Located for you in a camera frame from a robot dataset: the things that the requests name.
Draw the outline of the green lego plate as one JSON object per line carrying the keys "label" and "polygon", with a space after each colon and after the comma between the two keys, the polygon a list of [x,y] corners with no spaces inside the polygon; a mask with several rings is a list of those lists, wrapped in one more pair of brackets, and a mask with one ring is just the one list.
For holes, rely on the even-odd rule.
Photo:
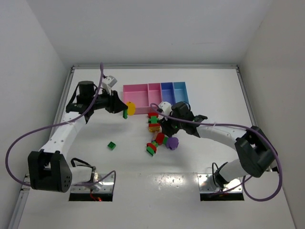
{"label": "green lego plate", "polygon": [[127,113],[127,109],[123,111],[123,118],[127,119],[128,118],[128,113]]}

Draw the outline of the yellow rounded lego brick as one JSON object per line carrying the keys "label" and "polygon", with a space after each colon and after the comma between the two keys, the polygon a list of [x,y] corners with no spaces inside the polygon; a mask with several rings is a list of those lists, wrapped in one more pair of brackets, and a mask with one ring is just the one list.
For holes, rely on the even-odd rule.
{"label": "yellow rounded lego brick", "polygon": [[134,115],[135,112],[136,112],[136,105],[135,105],[135,103],[128,101],[128,102],[126,103],[126,105],[127,105],[127,107],[128,107],[128,108],[127,108],[127,115],[128,115],[128,116]]}

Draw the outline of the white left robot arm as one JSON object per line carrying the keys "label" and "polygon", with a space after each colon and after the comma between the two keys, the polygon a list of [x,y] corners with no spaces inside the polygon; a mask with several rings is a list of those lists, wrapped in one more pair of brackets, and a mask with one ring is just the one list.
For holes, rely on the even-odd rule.
{"label": "white left robot arm", "polygon": [[112,76],[105,77],[101,83],[101,94],[92,81],[78,83],[67,103],[62,125],[39,151],[32,151],[28,156],[32,189],[65,193],[71,186],[92,187],[102,181],[95,166],[85,162],[81,165],[68,163],[66,156],[95,110],[105,109],[111,114],[127,110],[127,105],[112,89],[116,82]]}

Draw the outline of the purple flower lego brick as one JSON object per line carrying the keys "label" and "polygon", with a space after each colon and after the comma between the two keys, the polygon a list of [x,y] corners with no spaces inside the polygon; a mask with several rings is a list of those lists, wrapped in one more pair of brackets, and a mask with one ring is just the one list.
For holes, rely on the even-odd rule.
{"label": "purple flower lego brick", "polygon": [[175,150],[179,145],[179,139],[177,137],[169,137],[165,145],[166,148]]}

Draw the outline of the small green lego brick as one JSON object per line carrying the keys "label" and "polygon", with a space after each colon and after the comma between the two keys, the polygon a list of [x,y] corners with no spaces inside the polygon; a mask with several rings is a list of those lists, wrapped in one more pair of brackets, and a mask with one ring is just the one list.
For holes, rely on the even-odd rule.
{"label": "small green lego brick", "polygon": [[113,150],[115,147],[116,147],[116,144],[114,142],[112,142],[112,141],[107,145],[107,148],[109,150]]}

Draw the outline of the red rounded lego brick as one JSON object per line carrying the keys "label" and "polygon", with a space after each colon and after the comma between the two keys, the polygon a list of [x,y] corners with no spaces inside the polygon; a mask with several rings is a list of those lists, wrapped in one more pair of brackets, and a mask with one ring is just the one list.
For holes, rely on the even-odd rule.
{"label": "red rounded lego brick", "polygon": [[156,136],[155,141],[156,141],[156,143],[157,143],[158,145],[162,145],[164,139],[165,139],[165,134],[163,134],[163,133],[158,133],[157,136]]}

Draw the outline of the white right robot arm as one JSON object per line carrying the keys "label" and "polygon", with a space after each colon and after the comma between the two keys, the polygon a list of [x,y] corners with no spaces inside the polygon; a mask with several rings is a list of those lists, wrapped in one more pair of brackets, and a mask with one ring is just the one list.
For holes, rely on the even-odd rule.
{"label": "white right robot arm", "polygon": [[271,148],[257,136],[263,135],[257,126],[245,130],[212,124],[207,116],[194,115],[186,102],[174,105],[161,102],[158,110],[165,115],[161,120],[165,135],[173,136],[184,130],[189,135],[216,141],[237,152],[236,160],[225,162],[214,171],[211,178],[214,188],[224,188],[230,181],[246,175],[260,177],[275,160]]}

